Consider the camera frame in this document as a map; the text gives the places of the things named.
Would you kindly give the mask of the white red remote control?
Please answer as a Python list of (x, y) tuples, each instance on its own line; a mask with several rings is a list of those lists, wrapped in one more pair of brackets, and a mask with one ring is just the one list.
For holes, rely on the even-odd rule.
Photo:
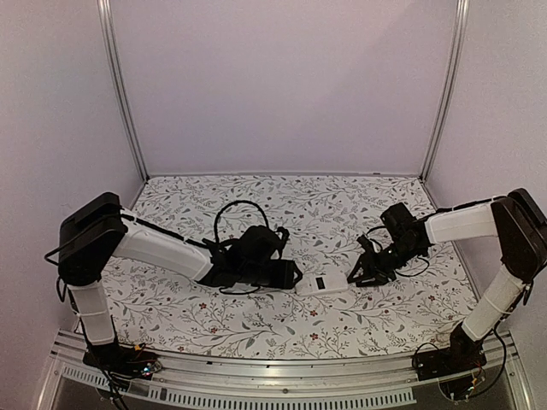
[(295, 289), (299, 296), (321, 296), (347, 291), (349, 284), (343, 273), (307, 274), (297, 283)]

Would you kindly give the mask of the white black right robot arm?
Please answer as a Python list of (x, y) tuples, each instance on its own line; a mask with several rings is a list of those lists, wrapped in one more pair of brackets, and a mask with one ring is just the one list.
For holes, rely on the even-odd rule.
[(483, 286), (480, 299), (453, 330), (451, 347), (442, 354), (448, 372), (460, 372), (473, 361), (474, 345), (527, 302), (536, 277), (546, 268), (546, 215), (525, 188), (422, 217), (398, 202), (380, 221), (391, 241), (376, 249), (368, 235), (358, 238), (362, 254), (347, 276), (351, 284), (388, 284), (409, 261), (427, 257), (430, 248), (442, 243), (458, 245), (468, 267), (487, 271), (485, 278), (473, 278)]

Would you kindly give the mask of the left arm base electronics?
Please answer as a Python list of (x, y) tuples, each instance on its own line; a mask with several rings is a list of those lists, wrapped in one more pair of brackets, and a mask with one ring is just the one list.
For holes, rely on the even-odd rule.
[(117, 339), (103, 345), (86, 342), (83, 362), (101, 371), (116, 388), (122, 389), (128, 389), (136, 379), (151, 380), (162, 369), (159, 356), (149, 351), (145, 343), (127, 347)]

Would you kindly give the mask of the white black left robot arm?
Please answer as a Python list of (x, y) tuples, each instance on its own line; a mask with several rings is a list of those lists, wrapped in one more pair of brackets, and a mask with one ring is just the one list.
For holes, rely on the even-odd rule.
[(283, 256), (289, 236), (284, 227), (273, 230), (263, 222), (239, 238), (197, 242), (139, 218), (116, 194), (105, 192), (62, 222), (59, 245), (44, 258), (71, 295), (95, 358), (118, 371), (127, 354), (117, 344), (102, 285), (111, 258), (140, 261), (219, 290), (236, 284), (292, 290), (303, 274)]

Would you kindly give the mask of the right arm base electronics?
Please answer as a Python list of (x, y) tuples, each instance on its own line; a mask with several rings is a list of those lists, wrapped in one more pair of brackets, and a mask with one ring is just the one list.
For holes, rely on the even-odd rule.
[(412, 367), (420, 381), (448, 377), (461, 372), (478, 372), (477, 376), (471, 374), (439, 384), (441, 393), (451, 401), (464, 401), (471, 397), (485, 365), (483, 342), (472, 340), (461, 325), (451, 332), (450, 345), (447, 348), (423, 343), (412, 356)]

